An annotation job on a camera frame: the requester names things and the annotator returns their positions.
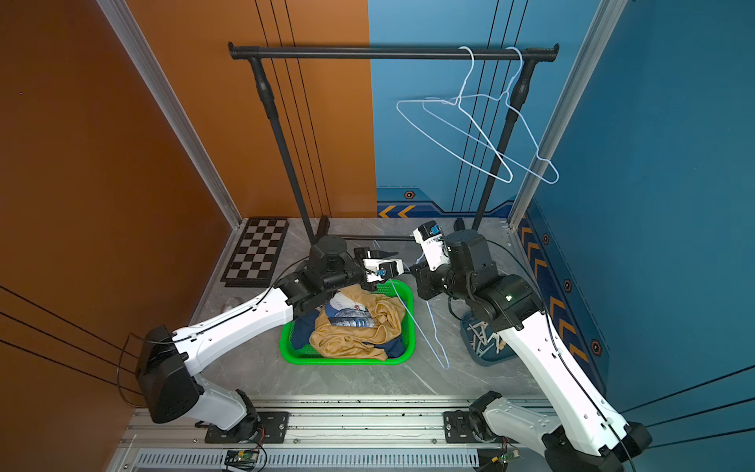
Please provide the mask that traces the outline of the yellow printed t-shirt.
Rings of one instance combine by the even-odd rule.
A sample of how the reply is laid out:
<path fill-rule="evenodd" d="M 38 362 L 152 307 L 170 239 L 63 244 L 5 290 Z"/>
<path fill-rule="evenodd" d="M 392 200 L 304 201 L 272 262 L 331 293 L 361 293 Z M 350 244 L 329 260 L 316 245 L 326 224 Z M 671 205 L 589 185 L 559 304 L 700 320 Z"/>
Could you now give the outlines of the yellow printed t-shirt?
<path fill-rule="evenodd" d="M 395 295 L 370 292 L 359 285 L 342 288 L 320 308 L 309 344 L 324 358 L 398 359 L 406 353 L 406 314 L 403 301 Z"/>

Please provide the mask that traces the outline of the light blue hanger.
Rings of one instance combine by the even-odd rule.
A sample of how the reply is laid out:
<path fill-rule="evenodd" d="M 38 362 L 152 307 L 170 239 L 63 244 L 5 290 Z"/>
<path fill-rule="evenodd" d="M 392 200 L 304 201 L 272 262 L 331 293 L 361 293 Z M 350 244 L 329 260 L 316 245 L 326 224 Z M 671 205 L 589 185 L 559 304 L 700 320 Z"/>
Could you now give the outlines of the light blue hanger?
<path fill-rule="evenodd" d="M 529 94 L 531 78 L 534 74 L 536 65 L 541 62 L 554 62 L 556 60 L 556 57 L 558 57 L 560 47 L 558 45 L 555 45 L 552 48 L 528 48 L 522 51 L 515 46 L 509 46 L 505 50 L 507 52 L 512 52 L 515 54 L 515 58 L 518 60 L 518 69 L 512 76 L 512 78 L 508 81 L 499 96 L 490 96 L 489 94 L 466 94 L 465 90 L 467 83 L 463 82 L 457 96 L 455 98 L 452 98 L 452 100 L 444 100 L 443 98 L 424 98 L 423 100 L 416 101 L 418 104 L 420 104 L 420 106 L 422 106 L 424 112 L 440 120 L 440 122 L 448 125 L 451 129 L 454 129 L 457 132 L 462 132 L 462 130 L 452 123 L 448 122 L 444 118 L 440 117 L 438 114 L 432 112 L 432 110 L 430 110 L 428 106 L 433 103 L 441 104 L 443 106 L 450 106 L 455 108 L 459 113 L 463 114 L 472 126 L 472 130 L 470 132 L 462 132 L 462 135 L 483 146 L 485 149 L 489 149 L 495 154 L 495 159 L 489 170 L 483 169 L 483 167 L 473 163 L 472 161 L 469 161 L 468 159 L 464 159 L 464 157 L 458 155 L 457 153 L 454 153 L 454 151 L 433 138 L 430 134 L 424 132 L 422 128 L 418 128 L 417 131 L 421 132 L 422 135 L 429 139 L 432 143 L 434 143 L 456 159 L 460 160 L 463 164 L 479 171 L 482 174 L 487 175 L 488 182 L 490 184 L 493 184 L 497 181 L 505 184 L 511 183 L 514 178 L 514 174 L 510 167 L 514 164 L 522 170 L 526 171 L 529 176 L 536 178 L 536 180 L 544 182 L 548 185 L 554 185 L 558 183 L 558 180 L 560 180 L 560 173 L 558 172 L 558 169 L 552 164 L 552 161 L 545 159 L 544 157 L 542 157 L 542 155 L 540 155 L 541 148 L 539 142 L 535 139 L 534 134 L 530 130 L 526 118 L 521 112 L 521 108 L 523 104 L 525 104 L 526 98 Z M 472 98 L 475 98 L 475 100 L 477 100 L 477 98 L 483 98 L 483 100 L 494 101 L 498 104 L 504 104 L 507 108 L 505 129 L 503 130 L 503 133 L 501 133 L 499 144 L 496 147 L 491 142 L 488 133 L 486 133 L 482 126 L 475 120 L 474 115 L 463 107 L 464 100 L 471 100 Z M 530 140 L 532 141 L 532 144 L 535 147 L 536 161 L 539 161 L 540 163 L 546 165 L 546 168 L 550 169 L 552 173 L 554 173 L 554 179 L 546 179 L 546 177 L 536 172 L 532 168 L 524 166 L 519 161 L 512 159 L 505 154 L 505 149 L 507 148 L 508 142 L 510 141 L 510 135 L 512 134 L 513 129 L 518 122 L 523 124 Z"/>

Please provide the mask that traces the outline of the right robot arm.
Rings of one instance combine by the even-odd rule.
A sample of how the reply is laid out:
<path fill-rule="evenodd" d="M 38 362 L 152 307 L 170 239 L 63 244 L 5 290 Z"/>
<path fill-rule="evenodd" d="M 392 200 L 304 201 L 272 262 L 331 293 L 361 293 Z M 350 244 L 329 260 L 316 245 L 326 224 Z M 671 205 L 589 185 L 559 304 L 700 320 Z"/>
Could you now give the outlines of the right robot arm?
<path fill-rule="evenodd" d="M 473 229 L 445 236 L 434 220 L 413 235 L 425 256 L 411 269 L 419 296 L 463 300 L 512 349 L 554 410 L 538 413 L 490 391 L 470 407 L 479 437 L 514 440 L 554 471 L 621 471 L 647 450 L 647 428 L 611 407 L 568 352 L 535 285 L 500 273 L 484 236 Z"/>

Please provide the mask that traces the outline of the pale green clothespin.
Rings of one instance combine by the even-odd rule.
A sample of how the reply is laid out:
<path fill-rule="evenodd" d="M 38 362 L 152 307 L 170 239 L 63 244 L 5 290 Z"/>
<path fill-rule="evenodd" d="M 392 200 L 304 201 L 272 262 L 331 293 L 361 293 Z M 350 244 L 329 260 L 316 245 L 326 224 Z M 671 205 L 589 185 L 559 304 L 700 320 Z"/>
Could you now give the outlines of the pale green clothespin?
<path fill-rule="evenodd" d="M 486 339 L 486 328 L 487 324 L 484 322 L 479 322 L 477 324 L 470 324 L 468 330 L 471 332 L 471 334 L 474 334 L 477 338 L 481 338 L 481 340 Z"/>

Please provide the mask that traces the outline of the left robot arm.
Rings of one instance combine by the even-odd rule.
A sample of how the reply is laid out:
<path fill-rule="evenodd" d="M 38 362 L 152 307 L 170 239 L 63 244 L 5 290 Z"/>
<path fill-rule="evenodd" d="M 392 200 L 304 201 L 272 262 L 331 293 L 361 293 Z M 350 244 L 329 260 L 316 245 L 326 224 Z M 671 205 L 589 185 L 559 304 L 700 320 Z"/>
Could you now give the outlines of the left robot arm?
<path fill-rule="evenodd" d="M 259 439 L 261 417 L 248 395 L 204 379 L 204 369 L 254 337 L 322 306 L 342 288 L 374 291 L 407 271 L 395 253 L 367 247 L 349 251 L 339 236 L 320 238 L 294 267 L 263 294 L 223 314 L 174 332 L 159 326 L 144 337 L 136 380 L 153 423 L 193 419 L 223 443 Z"/>

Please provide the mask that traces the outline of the white clothespin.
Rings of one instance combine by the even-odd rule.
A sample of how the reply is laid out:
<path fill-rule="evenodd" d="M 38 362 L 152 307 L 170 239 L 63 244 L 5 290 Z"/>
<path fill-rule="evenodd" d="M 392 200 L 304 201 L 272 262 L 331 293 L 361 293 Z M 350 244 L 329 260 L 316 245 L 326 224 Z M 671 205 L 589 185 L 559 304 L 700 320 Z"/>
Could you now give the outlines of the white clothespin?
<path fill-rule="evenodd" d="M 505 343 L 499 338 L 497 332 L 491 332 L 486 335 L 486 354 L 499 355 L 503 351 L 503 348 L 505 348 Z"/>

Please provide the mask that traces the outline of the beige clothespin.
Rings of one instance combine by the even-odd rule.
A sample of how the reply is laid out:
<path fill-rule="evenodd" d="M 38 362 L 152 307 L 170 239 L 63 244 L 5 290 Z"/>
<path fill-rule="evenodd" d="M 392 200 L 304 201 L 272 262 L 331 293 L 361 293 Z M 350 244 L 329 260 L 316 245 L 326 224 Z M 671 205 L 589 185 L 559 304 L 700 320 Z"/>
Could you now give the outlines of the beige clothespin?
<path fill-rule="evenodd" d="M 489 342 L 487 336 L 485 340 L 481 340 L 481 338 L 477 338 L 476 336 L 473 336 L 472 342 L 471 342 L 472 352 L 474 355 L 478 357 L 483 357 L 487 351 L 491 347 L 491 342 Z"/>

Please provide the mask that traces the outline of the navy blue t-shirt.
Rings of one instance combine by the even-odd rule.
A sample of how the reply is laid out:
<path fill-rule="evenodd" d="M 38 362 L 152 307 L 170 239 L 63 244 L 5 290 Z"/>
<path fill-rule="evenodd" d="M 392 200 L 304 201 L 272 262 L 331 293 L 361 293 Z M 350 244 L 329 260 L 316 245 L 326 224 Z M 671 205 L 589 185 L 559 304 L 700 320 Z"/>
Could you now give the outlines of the navy blue t-shirt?
<path fill-rule="evenodd" d="M 294 350 L 301 350 L 310 346 L 310 337 L 315 331 L 316 321 L 319 316 L 320 313 L 315 311 L 294 321 L 290 338 L 290 344 Z M 375 344 L 375 348 L 382 349 L 389 359 L 395 359 L 405 354 L 405 347 L 401 334 L 387 343 Z"/>

